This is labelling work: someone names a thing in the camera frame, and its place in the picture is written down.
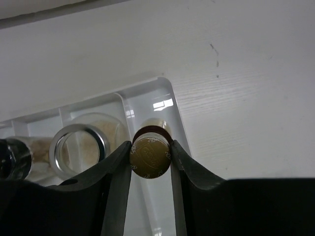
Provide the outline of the black-capped glass condiment bottle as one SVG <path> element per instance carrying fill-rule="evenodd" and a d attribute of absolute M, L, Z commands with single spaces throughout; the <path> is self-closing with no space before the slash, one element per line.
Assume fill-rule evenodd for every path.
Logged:
<path fill-rule="evenodd" d="M 0 140 L 0 178 L 38 182 L 54 175 L 49 161 L 52 138 L 13 136 Z"/>

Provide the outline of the small beige-capped bottle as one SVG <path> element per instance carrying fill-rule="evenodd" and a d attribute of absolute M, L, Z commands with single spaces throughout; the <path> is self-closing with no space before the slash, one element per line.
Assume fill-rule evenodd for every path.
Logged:
<path fill-rule="evenodd" d="M 144 121 L 132 140 L 131 169 L 145 179 L 162 176 L 171 163 L 171 142 L 171 129 L 165 120 L 150 118 Z"/>

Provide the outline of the wide glass jar metal rim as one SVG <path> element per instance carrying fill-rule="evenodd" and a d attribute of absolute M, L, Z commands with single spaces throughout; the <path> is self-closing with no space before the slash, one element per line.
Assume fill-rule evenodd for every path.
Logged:
<path fill-rule="evenodd" d="M 53 137 L 49 161 L 56 175 L 66 180 L 107 158 L 128 139 L 126 127 L 104 113 L 74 118 Z"/>

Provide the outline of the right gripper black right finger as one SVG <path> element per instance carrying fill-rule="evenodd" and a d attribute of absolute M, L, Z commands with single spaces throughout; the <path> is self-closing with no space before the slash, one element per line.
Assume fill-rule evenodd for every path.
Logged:
<path fill-rule="evenodd" d="M 179 236 L 312 236 L 313 178 L 225 180 L 171 144 L 171 180 Z"/>

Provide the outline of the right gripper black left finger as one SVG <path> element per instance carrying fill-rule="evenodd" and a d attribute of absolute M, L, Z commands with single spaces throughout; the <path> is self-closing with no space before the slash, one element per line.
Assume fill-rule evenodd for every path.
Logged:
<path fill-rule="evenodd" d="M 121 236 L 131 181 L 131 142 L 59 185 L 0 183 L 3 236 Z"/>

